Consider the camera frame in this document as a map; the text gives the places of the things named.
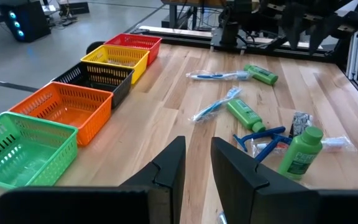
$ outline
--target product label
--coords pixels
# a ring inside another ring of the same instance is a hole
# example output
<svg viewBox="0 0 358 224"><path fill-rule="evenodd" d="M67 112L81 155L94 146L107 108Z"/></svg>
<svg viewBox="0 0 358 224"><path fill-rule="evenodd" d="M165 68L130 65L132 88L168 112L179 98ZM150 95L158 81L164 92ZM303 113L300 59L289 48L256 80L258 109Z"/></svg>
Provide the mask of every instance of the product label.
<svg viewBox="0 0 358 224"><path fill-rule="evenodd" d="M263 68L259 68L259 67L254 67L254 70L255 70L256 72L259 72L259 73L261 73L262 75L266 75L266 76L269 76L269 75L271 74L270 71L264 70Z"/></svg>
<svg viewBox="0 0 358 224"><path fill-rule="evenodd" d="M251 108L249 108L249 106L248 105L246 105L243 101L241 101L241 100L237 100L237 104L242 108L242 109L244 109L244 111L247 113L247 116L249 117L249 118L258 118L258 115L257 114L255 114L255 112L251 109Z"/></svg>
<svg viewBox="0 0 358 224"><path fill-rule="evenodd" d="M287 172L298 175L305 174L316 156L316 154L297 152Z"/></svg>

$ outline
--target green lotion bottle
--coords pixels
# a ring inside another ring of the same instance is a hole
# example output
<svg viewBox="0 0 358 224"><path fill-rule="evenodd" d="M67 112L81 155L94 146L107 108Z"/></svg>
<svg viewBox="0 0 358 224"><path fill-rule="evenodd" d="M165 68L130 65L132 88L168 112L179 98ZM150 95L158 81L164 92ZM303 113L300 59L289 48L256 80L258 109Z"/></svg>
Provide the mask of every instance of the green lotion bottle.
<svg viewBox="0 0 358 224"><path fill-rule="evenodd" d="M322 138L322 130L316 127L307 127L302 134L293 138L278 173L293 180L300 180L323 148Z"/></svg>
<svg viewBox="0 0 358 224"><path fill-rule="evenodd" d="M242 100L233 99L227 103L226 107L248 130L256 133L266 130L266 127L262 123L262 118Z"/></svg>
<svg viewBox="0 0 358 224"><path fill-rule="evenodd" d="M264 82L268 85L273 85L278 80L278 76L273 72L270 72L255 65L246 65L244 67L244 71L252 74L252 78Z"/></svg>

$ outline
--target toothbrush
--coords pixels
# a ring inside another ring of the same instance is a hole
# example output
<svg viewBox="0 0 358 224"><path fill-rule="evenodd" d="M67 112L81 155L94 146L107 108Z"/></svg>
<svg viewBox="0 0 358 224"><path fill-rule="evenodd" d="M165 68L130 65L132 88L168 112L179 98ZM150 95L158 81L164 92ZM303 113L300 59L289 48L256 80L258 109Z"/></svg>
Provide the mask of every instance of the toothbrush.
<svg viewBox="0 0 358 224"><path fill-rule="evenodd" d="M205 118L208 114L210 114L213 111L218 110L223 104L227 103L228 101L232 100L233 98L235 98L239 93L241 92L241 88L238 87L233 87L231 88L226 97L216 101L215 103L213 103L212 105L210 105L209 107L201 110L198 114L194 115L192 117L193 121L199 121L203 118Z"/></svg>
<svg viewBox="0 0 358 224"><path fill-rule="evenodd" d="M238 71L226 74L213 75L189 75L194 80L248 80L251 75L248 72Z"/></svg>

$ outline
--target toothbrush in plastic wrapper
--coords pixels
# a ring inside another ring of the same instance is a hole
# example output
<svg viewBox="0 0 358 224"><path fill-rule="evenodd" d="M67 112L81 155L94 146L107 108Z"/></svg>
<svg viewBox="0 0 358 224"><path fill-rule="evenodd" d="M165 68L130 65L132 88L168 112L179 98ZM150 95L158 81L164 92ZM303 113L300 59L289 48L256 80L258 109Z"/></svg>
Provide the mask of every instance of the toothbrush in plastic wrapper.
<svg viewBox="0 0 358 224"><path fill-rule="evenodd" d="M194 80L249 80L252 74L245 71L235 71L228 73L212 73L207 71L195 71L186 74L187 77Z"/></svg>
<svg viewBox="0 0 358 224"><path fill-rule="evenodd" d="M241 92L241 88L233 87L231 88L226 97L216 101L215 103L209 105L207 108L201 110L198 114L191 117L192 121L200 121L208 117L210 113L213 111L217 111L223 104L227 103L228 101L232 100L233 98L237 97L238 94Z"/></svg>

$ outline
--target computer tower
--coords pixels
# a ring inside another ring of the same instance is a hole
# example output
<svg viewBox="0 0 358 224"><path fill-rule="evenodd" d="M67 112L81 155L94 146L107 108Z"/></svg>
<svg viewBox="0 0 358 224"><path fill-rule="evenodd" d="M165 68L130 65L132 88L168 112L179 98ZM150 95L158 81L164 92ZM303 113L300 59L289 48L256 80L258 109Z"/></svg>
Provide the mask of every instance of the computer tower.
<svg viewBox="0 0 358 224"><path fill-rule="evenodd" d="M0 12L14 38L19 42L33 42L50 34L39 1L18 6L0 6Z"/></svg>

